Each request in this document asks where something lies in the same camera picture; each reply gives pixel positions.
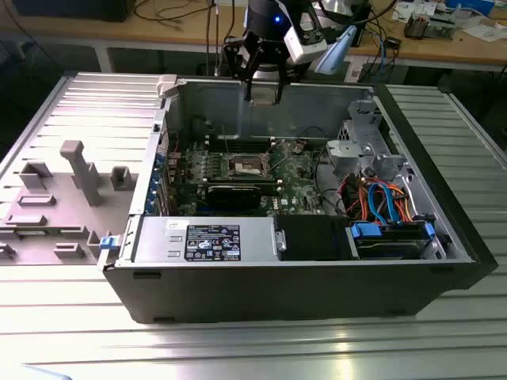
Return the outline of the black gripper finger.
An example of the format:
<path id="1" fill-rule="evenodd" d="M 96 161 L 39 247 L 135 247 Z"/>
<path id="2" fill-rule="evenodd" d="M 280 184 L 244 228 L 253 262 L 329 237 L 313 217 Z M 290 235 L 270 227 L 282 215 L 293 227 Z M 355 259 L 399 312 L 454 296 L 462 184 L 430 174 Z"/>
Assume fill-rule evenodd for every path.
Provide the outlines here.
<path id="1" fill-rule="evenodd" d="M 260 66 L 260 48 L 258 36 L 227 37 L 223 44 L 231 77 L 246 84 L 245 101 L 251 101 L 254 73 Z"/>
<path id="2" fill-rule="evenodd" d="M 275 102 L 280 103 L 284 88 L 292 83 L 292 67 L 288 62 L 291 56 L 286 44 L 281 40 L 276 42 L 275 58 L 278 69 L 278 86 Z"/>

